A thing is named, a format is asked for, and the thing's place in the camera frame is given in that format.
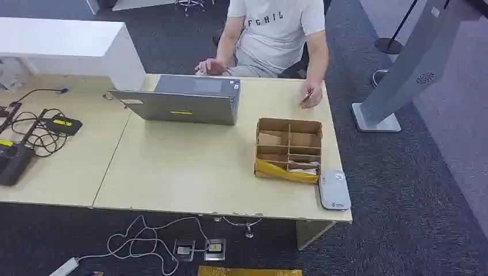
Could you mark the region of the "person's right hand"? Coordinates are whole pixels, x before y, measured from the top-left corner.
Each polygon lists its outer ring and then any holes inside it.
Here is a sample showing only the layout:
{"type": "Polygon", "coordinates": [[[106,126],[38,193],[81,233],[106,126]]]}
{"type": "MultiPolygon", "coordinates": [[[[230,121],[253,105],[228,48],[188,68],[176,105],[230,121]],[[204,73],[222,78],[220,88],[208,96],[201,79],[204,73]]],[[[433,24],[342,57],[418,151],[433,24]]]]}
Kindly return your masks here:
{"type": "Polygon", "coordinates": [[[209,58],[200,62],[194,69],[197,75],[221,75],[226,71],[226,64],[222,60],[209,58]]]}

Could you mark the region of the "person's left hand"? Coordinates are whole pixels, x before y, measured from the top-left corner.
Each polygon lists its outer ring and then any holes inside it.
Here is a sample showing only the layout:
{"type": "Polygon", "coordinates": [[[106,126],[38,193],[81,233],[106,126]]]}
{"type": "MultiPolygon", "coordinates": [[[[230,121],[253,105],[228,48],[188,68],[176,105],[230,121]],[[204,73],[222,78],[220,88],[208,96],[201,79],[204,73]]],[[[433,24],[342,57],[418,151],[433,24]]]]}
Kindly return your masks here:
{"type": "Polygon", "coordinates": [[[313,108],[323,99],[323,87],[321,83],[305,81],[300,87],[300,107],[302,109],[313,108]]]}

